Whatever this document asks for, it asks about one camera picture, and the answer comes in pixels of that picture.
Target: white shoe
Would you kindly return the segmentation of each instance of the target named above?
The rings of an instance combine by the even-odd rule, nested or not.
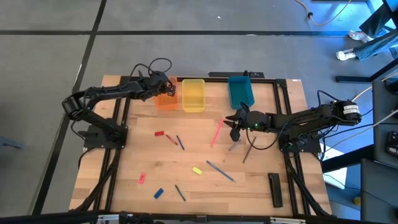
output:
[[[356,58],[355,53],[353,52],[354,49],[348,49],[336,52],[336,57],[338,60],[347,60],[351,58]]]
[[[355,32],[355,31],[350,30],[350,31],[348,32],[348,35],[349,35],[349,37],[351,37],[353,40],[362,40],[362,42],[364,42],[364,43],[373,40],[372,37],[368,36],[367,34],[365,34],[365,33],[362,32],[362,31],[357,31],[357,32]]]

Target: blue block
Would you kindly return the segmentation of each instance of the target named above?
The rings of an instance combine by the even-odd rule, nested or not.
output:
[[[251,107],[254,104],[253,90],[249,77],[228,78],[229,103],[232,109],[240,109],[241,102]]]
[[[163,189],[159,189],[159,190],[156,192],[156,194],[154,195],[154,197],[157,199],[157,198],[159,198],[159,197],[162,195],[162,193],[163,193]]]

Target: gray floor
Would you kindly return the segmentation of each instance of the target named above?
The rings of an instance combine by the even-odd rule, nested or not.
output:
[[[345,4],[304,2],[318,22],[333,17]],[[1,1],[0,29],[90,30],[99,4],[99,0]],[[353,2],[331,24],[316,27],[293,0],[113,0],[107,3],[99,29],[347,31],[358,30],[368,16],[365,3]],[[87,40],[87,36],[0,36],[0,136],[27,146],[23,151],[0,150],[2,217],[29,212],[62,116],[60,102],[70,94]],[[359,44],[347,37],[97,36],[81,89],[99,85],[104,74],[126,75],[136,63],[167,57],[174,63],[169,71],[173,75],[205,77],[210,71],[247,69],[262,71],[269,78],[298,78],[308,106],[316,106],[318,89],[347,99],[369,86],[337,84],[335,75],[368,76],[392,60],[389,52],[364,62],[336,59],[336,51]],[[361,112],[371,109],[371,92],[357,102]],[[371,122],[368,115],[363,124]],[[368,132],[337,149],[348,152],[371,142]],[[81,139],[68,131],[44,212],[68,209],[81,149]]]

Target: wooden table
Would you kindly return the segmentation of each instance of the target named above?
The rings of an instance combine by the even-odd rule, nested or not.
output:
[[[120,76],[105,75],[103,86],[117,85]],[[289,98],[293,113],[307,109],[300,80],[287,80]],[[251,110],[276,113],[272,85],[253,83],[255,104]],[[178,91],[181,102],[181,91]],[[114,100],[99,102],[95,112],[112,117]],[[143,213],[177,213],[207,215],[280,215],[291,216],[289,191],[285,164],[278,144],[270,149],[253,149],[245,164],[242,163],[249,143],[241,131],[241,144],[231,152],[230,128],[224,125],[216,144],[210,147],[217,127],[225,116],[232,115],[229,105],[227,83],[206,83],[206,109],[202,113],[185,113],[181,106],[177,111],[158,111],[153,98],[130,103],[127,125],[129,133],[121,159],[114,189],[111,211]],[[185,146],[172,144],[165,136],[155,137],[156,131],[164,130],[173,138],[178,134]],[[251,139],[257,136],[255,145],[264,147],[276,137],[272,133],[249,133]],[[79,206],[93,190],[100,175],[104,150],[95,149],[84,156],[75,184],[70,208]],[[305,183],[316,201],[328,213],[331,212],[322,170],[317,159],[309,153],[301,153]],[[211,161],[235,179],[232,182],[206,163]],[[203,171],[198,175],[192,167]],[[146,173],[144,184],[137,180]],[[267,174],[279,173],[284,206],[274,208]],[[183,192],[184,202],[176,191],[177,184]],[[164,193],[158,198],[154,194],[160,188]],[[303,213],[300,191],[296,187],[297,203]],[[104,188],[101,208],[104,208],[107,186]]]

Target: yellow bin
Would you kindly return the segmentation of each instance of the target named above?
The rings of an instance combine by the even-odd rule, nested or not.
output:
[[[205,107],[205,81],[182,80],[182,109],[187,113],[197,113],[204,111]]]

